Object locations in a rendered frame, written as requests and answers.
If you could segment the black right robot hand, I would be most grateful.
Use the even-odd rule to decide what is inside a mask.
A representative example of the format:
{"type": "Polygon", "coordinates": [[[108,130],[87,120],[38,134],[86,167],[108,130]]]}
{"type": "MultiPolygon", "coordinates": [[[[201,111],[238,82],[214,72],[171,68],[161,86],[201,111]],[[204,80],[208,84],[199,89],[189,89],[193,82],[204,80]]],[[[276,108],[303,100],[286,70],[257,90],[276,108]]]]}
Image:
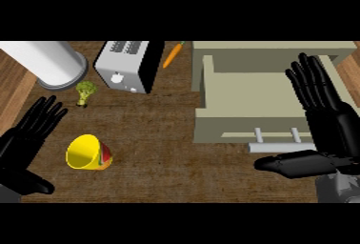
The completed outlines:
{"type": "Polygon", "coordinates": [[[305,111],[316,150],[263,157],[255,169],[289,179],[331,173],[360,175],[360,116],[342,101],[317,58],[301,52],[285,75],[305,111]]]}

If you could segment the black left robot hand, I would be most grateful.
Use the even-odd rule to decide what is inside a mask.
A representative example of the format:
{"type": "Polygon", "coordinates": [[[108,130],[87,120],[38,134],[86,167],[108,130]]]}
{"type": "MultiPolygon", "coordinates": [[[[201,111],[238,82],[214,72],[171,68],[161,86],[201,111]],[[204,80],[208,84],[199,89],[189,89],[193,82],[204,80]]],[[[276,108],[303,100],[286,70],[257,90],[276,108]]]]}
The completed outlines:
{"type": "Polygon", "coordinates": [[[41,97],[0,136],[0,184],[21,195],[55,191],[52,183],[27,168],[66,113],[55,95],[41,97]]]}

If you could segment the yellow cup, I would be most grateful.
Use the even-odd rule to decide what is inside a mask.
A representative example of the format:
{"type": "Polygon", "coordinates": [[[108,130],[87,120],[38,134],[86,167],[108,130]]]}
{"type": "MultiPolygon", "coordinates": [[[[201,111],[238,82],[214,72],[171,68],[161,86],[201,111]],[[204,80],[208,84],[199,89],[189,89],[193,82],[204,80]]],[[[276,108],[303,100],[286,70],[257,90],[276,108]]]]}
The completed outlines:
{"type": "Polygon", "coordinates": [[[105,170],[112,163],[112,153],[93,134],[81,135],[66,149],[66,163],[77,170],[105,170]]]}

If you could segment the beige open drawer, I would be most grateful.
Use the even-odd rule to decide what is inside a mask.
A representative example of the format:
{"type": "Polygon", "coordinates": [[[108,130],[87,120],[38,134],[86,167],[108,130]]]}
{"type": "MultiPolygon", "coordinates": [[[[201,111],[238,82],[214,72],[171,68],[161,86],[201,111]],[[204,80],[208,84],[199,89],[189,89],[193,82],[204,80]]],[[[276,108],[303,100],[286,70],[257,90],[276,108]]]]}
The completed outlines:
{"type": "Polygon", "coordinates": [[[280,72],[217,72],[214,58],[202,57],[196,143],[251,143],[261,132],[267,143],[313,141],[305,112],[291,82],[280,72]]]}

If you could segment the green broccoli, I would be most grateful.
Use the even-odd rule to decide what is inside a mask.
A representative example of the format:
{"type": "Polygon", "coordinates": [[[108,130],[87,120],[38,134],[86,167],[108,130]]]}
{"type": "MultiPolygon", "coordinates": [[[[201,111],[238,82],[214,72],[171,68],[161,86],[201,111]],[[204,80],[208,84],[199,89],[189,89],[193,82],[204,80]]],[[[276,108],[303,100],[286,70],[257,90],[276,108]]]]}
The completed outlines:
{"type": "Polygon", "coordinates": [[[97,86],[90,81],[81,81],[75,85],[75,90],[78,92],[77,105],[83,108],[87,107],[87,99],[90,95],[97,91],[97,86]]]}

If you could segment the white cylindrical canister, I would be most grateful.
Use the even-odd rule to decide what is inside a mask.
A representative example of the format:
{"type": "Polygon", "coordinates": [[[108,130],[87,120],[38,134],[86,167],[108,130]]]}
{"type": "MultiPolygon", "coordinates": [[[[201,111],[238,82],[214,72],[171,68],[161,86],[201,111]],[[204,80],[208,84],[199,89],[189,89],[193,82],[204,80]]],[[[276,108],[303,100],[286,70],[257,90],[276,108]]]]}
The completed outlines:
{"type": "Polygon", "coordinates": [[[66,41],[0,41],[0,49],[50,91],[69,89],[86,76],[87,59],[66,41]]]}

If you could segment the beige cabinet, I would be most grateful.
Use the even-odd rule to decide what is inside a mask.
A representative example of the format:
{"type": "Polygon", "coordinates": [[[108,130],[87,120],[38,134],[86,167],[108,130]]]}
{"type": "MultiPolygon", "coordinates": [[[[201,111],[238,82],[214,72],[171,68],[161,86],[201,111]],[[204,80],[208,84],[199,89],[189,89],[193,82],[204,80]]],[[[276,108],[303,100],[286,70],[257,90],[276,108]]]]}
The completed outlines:
{"type": "Polygon", "coordinates": [[[301,52],[328,55],[338,65],[356,49],[353,41],[193,41],[192,91],[199,91],[205,56],[213,57],[215,72],[276,72],[301,52]]]}

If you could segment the silver toaster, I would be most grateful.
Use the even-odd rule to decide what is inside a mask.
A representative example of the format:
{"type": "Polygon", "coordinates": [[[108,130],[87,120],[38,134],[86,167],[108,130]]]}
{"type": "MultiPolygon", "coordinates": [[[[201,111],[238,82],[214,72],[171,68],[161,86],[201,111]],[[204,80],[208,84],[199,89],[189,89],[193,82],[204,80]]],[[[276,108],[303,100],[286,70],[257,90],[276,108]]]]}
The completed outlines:
{"type": "Polygon", "coordinates": [[[164,48],[164,41],[105,42],[93,67],[111,89],[152,91],[164,48]]]}

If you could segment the orange carrot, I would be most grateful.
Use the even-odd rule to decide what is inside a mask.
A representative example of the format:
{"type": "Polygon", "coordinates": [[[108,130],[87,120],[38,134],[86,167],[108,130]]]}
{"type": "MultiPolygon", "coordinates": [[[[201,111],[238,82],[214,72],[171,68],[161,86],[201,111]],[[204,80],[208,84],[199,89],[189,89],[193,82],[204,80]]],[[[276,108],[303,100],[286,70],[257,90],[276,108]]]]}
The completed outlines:
{"type": "Polygon", "coordinates": [[[177,56],[180,50],[183,49],[184,44],[186,44],[186,41],[182,41],[182,42],[174,46],[174,48],[171,49],[171,52],[170,52],[170,54],[168,54],[168,56],[167,56],[167,58],[165,58],[165,61],[164,61],[164,65],[162,65],[164,69],[165,69],[165,68],[168,67],[168,65],[171,64],[173,59],[174,59],[174,57],[177,56]]]}

